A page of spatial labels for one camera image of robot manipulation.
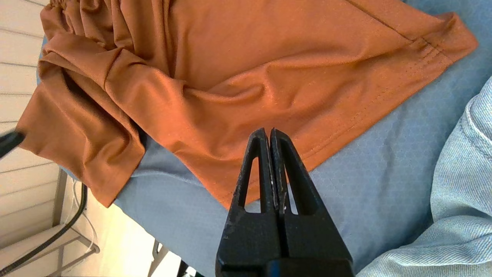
denim jeans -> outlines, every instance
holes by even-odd
[[[449,136],[430,198],[433,224],[357,277],[492,276],[492,77]]]

orange fabric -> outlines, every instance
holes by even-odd
[[[105,206],[139,127],[228,207],[252,131],[287,133],[312,170],[477,46],[456,14],[400,0],[68,0],[41,20],[22,147]]]

black object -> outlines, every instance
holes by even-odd
[[[353,277],[352,257],[291,139],[273,129],[249,137],[217,251],[217,277]],[[245,210],[249,175],[259,161],[261,213]],[[285,172],[298,214],[293,214]]]
[[[10,132],[0,137],[0,159],[7,155],[24,140],[24,135],[19,132]]]
[[[0,159],[8,152],[13,150],[15,147],[17,147],[23,140],[24,140],[24,135],[18,132],[11,132],[5,136],[0,137]],[[43,251],[50,244],[56,241],[59,237],[65,234],[65,232],[68,231],[73,226],[75,221],[79,219],[80,215],[82,214],[82,212],[86,207],[86,204],[87,204],[87,187],[84,184],[82,184],[82,196],[80,199],[80,206],[77,212],[75,213],[75,215],[73,216],[73,218],[65,226],[63,226],[63,228],[61,228],[56,234],[54,234],[43,244],[36,247],[34,250],[27,253],[23,257],[19,258],[17,261],[11,263],[10,265],[0,270],[0,277],[5,276],[10,272],[14,271],[17,267],[27,262],[29,259],[37,255],[39,252]]]

black cable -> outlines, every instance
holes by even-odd
[[[79,219],[80,215],[84,211],[85,207],[87,204],[87,187],[82,184],[82,197],[80,199],[80,206],[75,215],[73,216],[72,220],[68,222],[61,230],[59,230],[56,234],[54,234],[51,238],[49,238],[47,241],[45,241],[43,244],[38,246],[36,249],[33,251],[27,253],[24,257],[21,257],[17,261],[11,263],[10,265],[6,266],[0,271],[0,277],[5,276],[9,274],[10,272],[14,271],[16,268],[27,262],[29,259],[37,255],[39,252],[43,251],[46,247],[48,247],[50,244],[52,244],[54,241],[56,241],[59,237],[61,237],[65,232],[70,229],[70,227],[73,226],[75,221]]]

blue surface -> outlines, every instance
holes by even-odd
[[[446,141],[430,196],[434,223],[357,277],[492,276],[492,78]]]
[[[413,242],[433,222],[434,167],[466,103],[492,75],[490,0],[408,0],[429,14],[456,11],[479,48],[311,172],[356,272]],[[172,153],[146,154],[116,200],[126,214],[205,276],[213,276],[226,210]],[[254,203],[251,209],[258,209]]]

